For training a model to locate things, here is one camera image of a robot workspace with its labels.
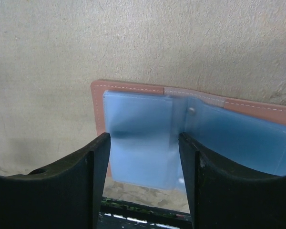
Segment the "pink leather card holder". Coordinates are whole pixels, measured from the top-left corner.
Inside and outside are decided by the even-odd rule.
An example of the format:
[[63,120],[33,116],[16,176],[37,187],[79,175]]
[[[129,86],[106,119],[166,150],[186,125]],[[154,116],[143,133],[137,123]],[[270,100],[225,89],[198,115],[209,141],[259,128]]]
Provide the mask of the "pink leather card holder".
[[111,135],[114,181],[184,190],[182,132],[241,165],[286,176],[286,106],[102,80],[91,92],[97,133]]

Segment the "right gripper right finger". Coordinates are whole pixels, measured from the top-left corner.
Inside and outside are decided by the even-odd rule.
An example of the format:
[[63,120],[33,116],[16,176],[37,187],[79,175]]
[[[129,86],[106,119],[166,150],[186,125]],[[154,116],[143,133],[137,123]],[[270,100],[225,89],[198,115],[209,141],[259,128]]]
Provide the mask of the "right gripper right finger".
[[179,153],[195,229],[286,229],[286,176],[250,169],[187,133]]

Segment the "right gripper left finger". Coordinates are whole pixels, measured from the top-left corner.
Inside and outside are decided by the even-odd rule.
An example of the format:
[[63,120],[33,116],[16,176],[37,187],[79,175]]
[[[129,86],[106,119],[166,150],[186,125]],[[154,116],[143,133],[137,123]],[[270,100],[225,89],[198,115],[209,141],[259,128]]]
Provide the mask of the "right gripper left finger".
[[0,176],[0,229],[97,228],[110,148],[103,133],[27,175]]

